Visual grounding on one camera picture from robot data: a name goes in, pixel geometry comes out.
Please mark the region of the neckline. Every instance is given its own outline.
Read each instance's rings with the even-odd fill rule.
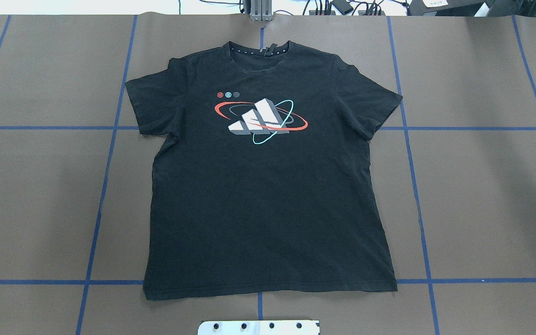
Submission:
[[[289,54],[294,51],[295,49],[294,46],[295,46],[295,42],[288,40],[287,42],[285,42],[285,44],[275,47],[274,53],[271,54],[270,56],[266,55],[266,57],[272,57],[272,55],[280,55],[282,53],[285,53],[285,57],[283,57],[283,59],[281,59],[281,61],[276,63],[274,66],[271,66],[269,68],[263,68],[261,70],[247,70],[246,68],[241,67],[241,65],[239,65],[231,56],[232,52],[236,52],[236,53],[240,52],[240,53],[244,53],[250,56],[253,55],[253,57],[264,58],[264,56],[261,55],[259,49],[252,49],[251,47],[244,47],[242,45],[229,41],[229,42],[226,42],[225,45],[223,45],[223,51],[224,51],[223,55],[225,55],[228,63],[240,72],[243,72],[245,74],[268,74],[270,72],[273,72],[281,68],[281,66],[283,66],[283,64],[285,64],[289,60],[289,58],[291,58]]]

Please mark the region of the black t-shirt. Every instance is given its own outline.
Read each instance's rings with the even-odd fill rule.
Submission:
[[[147,299],[396,291],[368,140],[402,96],[291,41],[228,42],[125,86],[140,133],[167,135]]]

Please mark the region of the white plastic plate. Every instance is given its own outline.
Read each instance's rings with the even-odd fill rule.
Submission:
[[[202,322],[198,335],[320,335],[319,320]]]

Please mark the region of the white three-bar logo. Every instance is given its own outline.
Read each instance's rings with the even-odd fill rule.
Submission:
[[[264,98],[254,104],[251,109],[241,114],[243,121],[237,121],[229,126],[229,130],[235,135],[270,134],[278,132],[287,134],[289,131],[280,130],[283,127],[281,114],[272,101]]]

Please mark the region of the sleeve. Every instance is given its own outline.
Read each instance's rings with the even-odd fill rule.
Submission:
[[[400,94],[363,76],[353,65],[335,57],[335,98],[343,118],[367,141],[402,100]]]
[[[166,70],[125,83],[140,134],[180,135],[185,111],[187,73],[183,59],[170,59]]]

